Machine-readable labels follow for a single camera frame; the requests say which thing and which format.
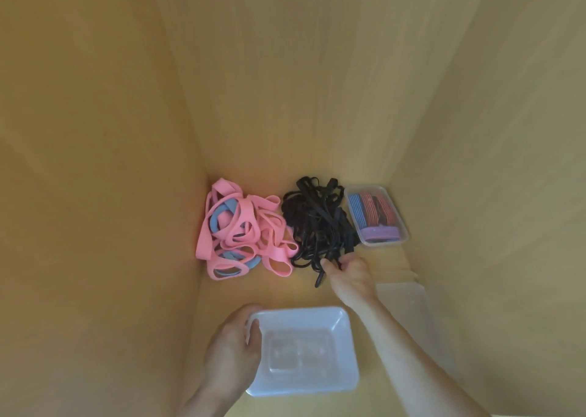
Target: black hair tie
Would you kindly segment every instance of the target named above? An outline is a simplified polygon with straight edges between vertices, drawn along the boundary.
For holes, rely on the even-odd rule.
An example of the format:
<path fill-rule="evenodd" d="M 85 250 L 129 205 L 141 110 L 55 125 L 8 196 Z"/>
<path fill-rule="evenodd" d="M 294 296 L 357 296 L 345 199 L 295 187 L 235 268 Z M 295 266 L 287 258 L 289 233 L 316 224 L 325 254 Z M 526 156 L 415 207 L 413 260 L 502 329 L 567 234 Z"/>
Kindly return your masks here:
<path fill-rule="evenodd" d="M 311 265 L 319 273 L 315 282 L 318 288 L 324 279 L 321 258 L 333 259 L 339 265 L 341 249 L 345 253 L 354 252 L 360 240 L 340 207 L 344 188 L 338 185 L 337 179 L 330 179 L 326 187 L 322 187 L 318 178 L 304 176 L 297 181 L 297 187 L 298 191 L 285 194 L 281 206 L 287 225 L 293 228 L 293 239 L 299 245 L 291 264 L 294 267 Z"/>

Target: wooden surface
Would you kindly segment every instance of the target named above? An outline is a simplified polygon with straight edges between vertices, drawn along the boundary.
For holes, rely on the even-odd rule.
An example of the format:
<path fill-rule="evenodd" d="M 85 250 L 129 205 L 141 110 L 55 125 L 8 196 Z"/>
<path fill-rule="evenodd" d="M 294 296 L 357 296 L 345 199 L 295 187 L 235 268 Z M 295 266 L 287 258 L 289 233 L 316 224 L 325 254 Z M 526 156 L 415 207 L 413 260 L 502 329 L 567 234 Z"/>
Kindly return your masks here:
<path fill-rule="evenodd" d="M 388 180 L 480 0 L 158 0 L 212 179 Z"/>
<path fill-rule="evenodd" d="M 362 246 L 357 251 L 370 262 L 377 281 L 413 281 L 400 246 L 375 250 Z M 342 306 L 328 281 L 318 289 L 313 287 L 316 276 L 311 269 L 297 269 L 290 277 L 282 278 L 262 265 L 232 280 L 213 281 L 204 276 L 187 356 L 182 402 L 191 397 L 199 384 L 201 361 L 209 338 L 228 314 L 242 304 L 260 302 L 267 309 Z M 360 369 L 360 382 L 355 391 L 279 398 L 252 398 L 245 394 L 227 415 L 405 415 L 366 329 L 352 311 L 349 313 Z"/>
<path fill-rule="evenodd" d="M 155 0 L 0 2 L 0 415 L 171 416 L 207 177 Z"/>
<path fill-rule="evenodd" d="M 493 413 L 586 409 L 586 0 L 483 0 L 392 192 Z"/>

